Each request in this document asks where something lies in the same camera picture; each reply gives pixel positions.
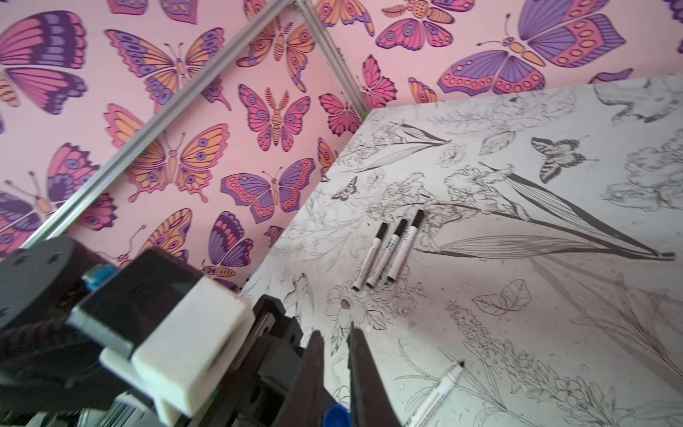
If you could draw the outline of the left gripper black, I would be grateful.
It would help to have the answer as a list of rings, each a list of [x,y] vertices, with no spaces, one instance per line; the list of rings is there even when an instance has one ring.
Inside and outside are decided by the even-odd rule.
[[[247,339],[188,426],[274,426],[303,354],[302,329],[281,300],[263,295]]]

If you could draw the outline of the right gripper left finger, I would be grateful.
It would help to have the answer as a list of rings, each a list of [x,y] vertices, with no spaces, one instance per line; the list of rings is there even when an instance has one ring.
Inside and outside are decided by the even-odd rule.
[[[321,426],[324,389],[324,339],[314,331],[274,426]]]

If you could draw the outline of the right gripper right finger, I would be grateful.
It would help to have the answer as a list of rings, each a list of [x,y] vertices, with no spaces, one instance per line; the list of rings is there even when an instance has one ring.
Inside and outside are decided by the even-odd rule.
[[[352,327],[347,340],[350,370],[350,417],[353,426],[400,427],[364,332]]]

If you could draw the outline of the blue pen cap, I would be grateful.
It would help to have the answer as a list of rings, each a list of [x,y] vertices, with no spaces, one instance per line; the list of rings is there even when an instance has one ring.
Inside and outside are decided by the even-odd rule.
[[[352,427],[350,412],[342,405],[333,405],[324,415],[322,427]]]

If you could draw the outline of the white marker pen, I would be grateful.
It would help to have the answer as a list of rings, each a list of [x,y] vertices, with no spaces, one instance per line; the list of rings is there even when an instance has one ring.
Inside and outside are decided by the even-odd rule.
[[[352,289],[356,292],[359,292],[361,288],[365,285],[367,276],[370,272],[370,269],[372,268],[375,258],[379,252],[380,246],[382,245],[382,241],[386,235],[386,232],[388,230],[389,224],[387,222],[382,222],[379,230],[377,231],[374,239],[371,242],[371,245],[368,249],[368,252],[366,254],[366,257],[364,258],[364,261],[361,265],[361,270],[359,272],[359,276],[355,280],[355,282],[352,285]]]
[[[368,279],[366,280],[366,285],[370,289],[375,288],[376,283],[379,281],[380,277],[382,276],[382,273],[383,273],[384,269],[386,268],[387,264],[389,263],[391,256],[393,255],[394,250],[396,249],[396,246],[398,245],[398,242],[401,240],[401,237],[403,236],[403,233],[406,230],[406,227],[407,227],[407,219],[402,219],[398,223],[398,226],[396,227],[395,231],[392,233],[389,242],[387,243],[386,247],[384,247],[384,250],[382,251],[382,254],[379,258],[379,261],[377,262],[374,270],[371,272]]]
[[[387,273],[386,279],[388,282],[396,282],[398,280],[400,273],[407,261],[407,257],[409,256],[409,253],[414,246],[414,242],[416,240],[420,226],[423,222],[424,216],[425,211],[418,210],[416,212],[414,220],[408,228],[408,232],[398,248],[398,252],[396,254],[394,262]]]
[[[439,408],[441,403],[446,399],[450,392],[457,386],[460,376],[464,371],[465,362],[459,361],[451,367],[440,379],[436,387],[434,387],[423,402],[414,411],[405,423],[405,427],[423,427],[427,425],[430,418]]]

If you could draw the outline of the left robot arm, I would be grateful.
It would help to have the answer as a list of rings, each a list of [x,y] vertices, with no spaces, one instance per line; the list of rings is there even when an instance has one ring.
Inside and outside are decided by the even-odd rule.
[[[247,302],[153,248],[115,267],[76,240],[1,263],[1,408],[105,410],[131,393],[165,426],[272,426],[306,366],[279,300]]]

